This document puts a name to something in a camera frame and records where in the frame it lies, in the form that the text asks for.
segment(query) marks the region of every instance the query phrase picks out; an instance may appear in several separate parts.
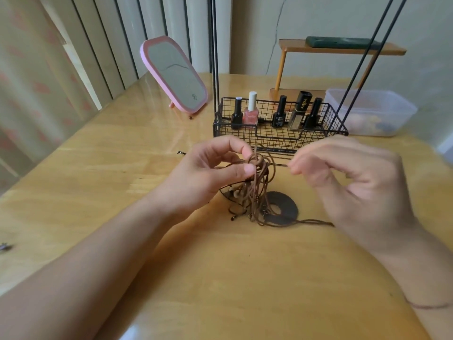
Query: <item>pink mirror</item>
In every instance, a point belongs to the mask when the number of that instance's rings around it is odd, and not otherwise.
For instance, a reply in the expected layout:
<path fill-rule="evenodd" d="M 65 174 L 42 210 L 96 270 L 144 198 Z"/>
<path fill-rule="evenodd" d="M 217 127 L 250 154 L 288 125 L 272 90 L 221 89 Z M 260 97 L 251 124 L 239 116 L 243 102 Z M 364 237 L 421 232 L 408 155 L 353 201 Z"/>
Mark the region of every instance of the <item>pink mirror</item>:
<path fill-rule="evenodd" d="M 179 110 L 195 113 L 206 104 L 206 86 L 173 39 L 161 36 L 146 40 L 140 47 L 140 55 L 145 66 Z"/>

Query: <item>pink nail polish bottle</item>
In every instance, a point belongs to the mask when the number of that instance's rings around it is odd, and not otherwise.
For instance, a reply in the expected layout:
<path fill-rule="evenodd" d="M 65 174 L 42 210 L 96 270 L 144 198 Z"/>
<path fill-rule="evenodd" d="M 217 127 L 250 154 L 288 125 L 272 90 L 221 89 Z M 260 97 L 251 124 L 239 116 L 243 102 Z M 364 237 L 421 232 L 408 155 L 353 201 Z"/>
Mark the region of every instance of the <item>pink nail polish bottle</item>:
<path fill-rule="evenodd" d="M 258 109 L 256 108 L 256 92 L 249 93 L 249 106 L 244 110 L 242 123 L 249 125 L 258 124 Z"/>

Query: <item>hand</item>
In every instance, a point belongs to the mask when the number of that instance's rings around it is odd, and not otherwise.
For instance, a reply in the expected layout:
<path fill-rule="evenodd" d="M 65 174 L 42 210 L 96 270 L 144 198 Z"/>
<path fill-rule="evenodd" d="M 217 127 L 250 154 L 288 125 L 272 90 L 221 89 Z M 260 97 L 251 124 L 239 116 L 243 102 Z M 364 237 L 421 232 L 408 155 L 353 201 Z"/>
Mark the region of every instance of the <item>hand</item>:
<path fill-rule="evenodd" d="M 334 225 L 371 254 L 397 249 L 418 227 L 395 153 L 334 136 L 300 148 L 288 166 L 317 191 Z M 352 182 L 342 186 L 331 169 Z"/>
<path fill-rule="evenodd" d="M 216 169 L 221 162 L 239 161 L 236 153 L 248 158 L 253 151 L 246 142 L 235 136 L 221 136 L 198 143 L 150 194 L 168 212 L 178 214 L 178 222 L 181 222 L 207 204 L 220 188 L 255 174 L 256 168 L 252 164 Z"/>

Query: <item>wooden shelf leg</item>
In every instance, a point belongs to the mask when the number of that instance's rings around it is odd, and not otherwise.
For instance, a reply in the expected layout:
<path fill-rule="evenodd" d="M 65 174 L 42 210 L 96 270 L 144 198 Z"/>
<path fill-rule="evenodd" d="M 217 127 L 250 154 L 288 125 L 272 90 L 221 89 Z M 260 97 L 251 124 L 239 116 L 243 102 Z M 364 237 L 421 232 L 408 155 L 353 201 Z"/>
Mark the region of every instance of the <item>wooden shelf leg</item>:
<path fill-rule="evenodd" d="M 360 79 L 359 84 L 357 85 L 357 89 L 359 89 L 360 86 L 362 85 L 363 79 L 364 79 L 365 75 L 370 71 L 371 64 L 372 64 L 373 61 L 375 61 L 375 60 L 377 60 L 377 53 L 375 53 L 373 56 L 371 56 L 370 63 L 368 63 L 368 66 L 367 66 L 366 69 L 365 69 L 365 73 L 363 73 L 363 76 L 362 76 L 362 78 Z"/>
<path fill-rule="evenodd" d="M 280 81 L 282 80 L 283 66 L 285 65 L 285 59 L 286 59 L 286 51 L 282 50 L 282 55 L 280 56 L 279 73 L 277 75 L 277 81 L 275 82 L 276 91 L 278 91 L 280 88 Z"/>

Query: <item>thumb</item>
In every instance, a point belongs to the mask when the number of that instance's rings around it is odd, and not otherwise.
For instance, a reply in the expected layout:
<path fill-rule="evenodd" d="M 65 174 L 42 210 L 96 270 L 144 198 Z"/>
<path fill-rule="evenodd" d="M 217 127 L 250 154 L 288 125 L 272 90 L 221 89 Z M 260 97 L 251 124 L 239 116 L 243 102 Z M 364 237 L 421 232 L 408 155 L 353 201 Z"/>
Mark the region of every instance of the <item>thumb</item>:
<path fill-rule="evenodd" d="M 301 173 L 307 183 L 316 190 L 324 205 L 338 204 L 346 191 L 333 175 L 330 167 L 319 157 L 303 156 L 291 165 L 291 173 Z"/>
<path fill-rule="evenodd" d="M 256 167 L 253 164 L 231 165 L 219 170 L 213 170 L 216 183 L 221 188 L 232 183 L 245 180 L 255 174 Z"/>

